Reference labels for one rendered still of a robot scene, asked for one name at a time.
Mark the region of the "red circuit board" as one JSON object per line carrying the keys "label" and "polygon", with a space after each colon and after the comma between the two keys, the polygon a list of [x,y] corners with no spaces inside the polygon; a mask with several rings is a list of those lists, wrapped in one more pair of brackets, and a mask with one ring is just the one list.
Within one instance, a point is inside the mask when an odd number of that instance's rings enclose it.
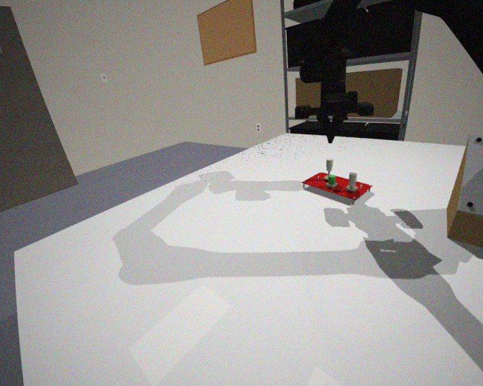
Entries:
{"label": "red circuit board", "polygon": [[327,159],[326,167],[327,167],[328,174],[324,172],[320,172],[304,180],[302,182],[303,188],[304,188],[304,184],[306,184],[312,187],[322,189],[324,191],[334,193],[336,195],[345,196],[353,199],[352,204],[354,205],[355,199],[360,197],[366,190],[370,191],[370,188],[372,187],[372,185],[357,182],[356,172],[350,172],[349,179],[330,174],[330,171],[332,171],[333,164],[334,164],[334,159],[331,159],[331,158]]}

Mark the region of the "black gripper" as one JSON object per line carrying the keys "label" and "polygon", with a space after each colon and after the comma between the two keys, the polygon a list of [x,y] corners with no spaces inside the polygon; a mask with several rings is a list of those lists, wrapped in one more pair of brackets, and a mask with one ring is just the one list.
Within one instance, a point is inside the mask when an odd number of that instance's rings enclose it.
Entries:
{"label": "black gripper", "polygon": [[[331,81],[331,82],[321,82],[321,107],[312,107],[310,105],[299,105],[295,108],[295,119],[309,118],[310,115],[317,115],[317,120],[322,122],[327,139],[329,143],[332,143],[339,126],[345,120],[348,120],[348,114],[336,114],[333,115],[331,123],[330,132],[330,118],[325,114],[325,110],[322,110],[322,99],[324,97],[324,91],[329,91],[330,93],[339,93],[340,90],[346,89],[346,81]],[[348,108],[348,113],[355,113],[359,116],[372,116],[374,112],[374,105],[368,102],[357,103],[356,107]]]}

